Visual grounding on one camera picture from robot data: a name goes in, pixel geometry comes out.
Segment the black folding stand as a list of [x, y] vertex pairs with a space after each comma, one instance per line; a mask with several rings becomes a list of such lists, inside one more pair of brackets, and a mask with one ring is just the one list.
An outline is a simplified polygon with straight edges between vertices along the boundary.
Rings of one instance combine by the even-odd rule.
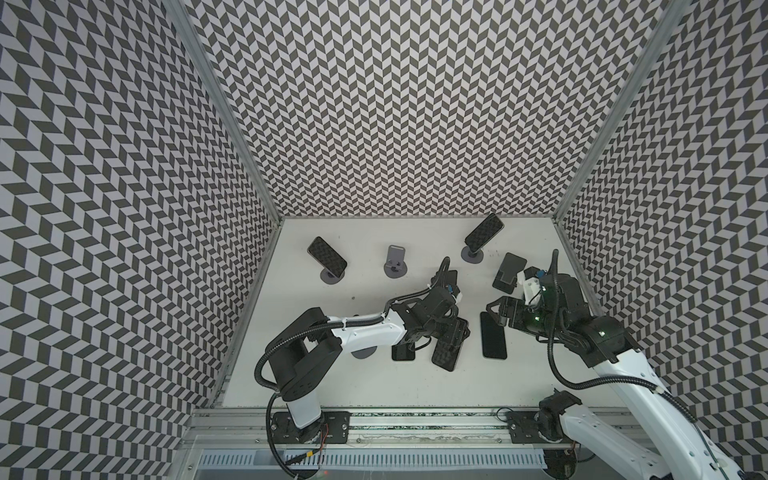
[[511, 295], [517, 286], [517, 277], [526, 268], [527, 260], [513, 253], [506, 253], [492, 282], [492, 287]]

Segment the white-edged phone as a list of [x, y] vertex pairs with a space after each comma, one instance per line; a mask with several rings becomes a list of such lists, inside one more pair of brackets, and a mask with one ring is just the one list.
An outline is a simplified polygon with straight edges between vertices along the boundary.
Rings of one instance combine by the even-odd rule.
[[391, 347], [391, 358], [395, 362], [413, 361], [415, 357], [415, 347], [410, 343], [398, 344]]

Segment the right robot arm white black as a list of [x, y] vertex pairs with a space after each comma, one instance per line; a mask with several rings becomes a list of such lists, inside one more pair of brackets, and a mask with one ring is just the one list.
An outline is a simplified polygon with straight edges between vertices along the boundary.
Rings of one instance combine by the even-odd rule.
[[[508, 427], [551, 444], [582, 446], [626, 479], [760, 479], [715, 444], [697, 418], [663, 384], [623, 324], [591, 314], [579, 282], [558, 271], [554, 251], [548, 270], [518, 273], [522, 298], [502, 296], [484, 315], [501, 327], [533, 336], [546, 347], [560, 389], [540, 401], [532, 421], [508, 411]], [[643, 428], [646, 448], [605, 423], [578, 392], [609, 386]]]

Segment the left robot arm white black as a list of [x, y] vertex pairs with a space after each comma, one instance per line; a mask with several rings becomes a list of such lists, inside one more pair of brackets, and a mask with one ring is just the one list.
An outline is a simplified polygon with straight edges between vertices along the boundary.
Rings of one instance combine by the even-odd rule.
[[280, 469], [292, 479], [313, 477], [292, 469], [277, 450], [272, 430], [277, 399], [284, 401], [298, 430], [317, 427], [328, 432], [320, 423], [323, 413], [315, 390], [338, 358], [344, 353], [413, 344], [422, 338], [439, 339], [458, 321], [460, 297], [457, 272], [446, 256], [425, 289], [391, 298], [379, 312], [334, 317], [312, 307], [268, 343], [253, 377], [271, 391], [265, 418], [267, 443]]

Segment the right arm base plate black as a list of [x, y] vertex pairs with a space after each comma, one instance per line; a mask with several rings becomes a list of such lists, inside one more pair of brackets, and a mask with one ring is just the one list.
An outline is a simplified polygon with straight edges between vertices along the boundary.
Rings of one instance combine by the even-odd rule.
[[542, 411], [514, 411], [503, 414], [513, 444], [565, 444], [572, 440], [564, 433], [559, 417]]

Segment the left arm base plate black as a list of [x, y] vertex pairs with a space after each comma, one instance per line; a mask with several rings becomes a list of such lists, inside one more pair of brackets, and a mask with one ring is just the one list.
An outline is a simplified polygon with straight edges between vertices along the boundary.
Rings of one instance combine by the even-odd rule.
[[271, 416], [270, 432], [277, 444], [346, 444], [350, 420], [349, 411], [322, 411], [318, 420], [298, 428], [288, 411], [278, 411]]

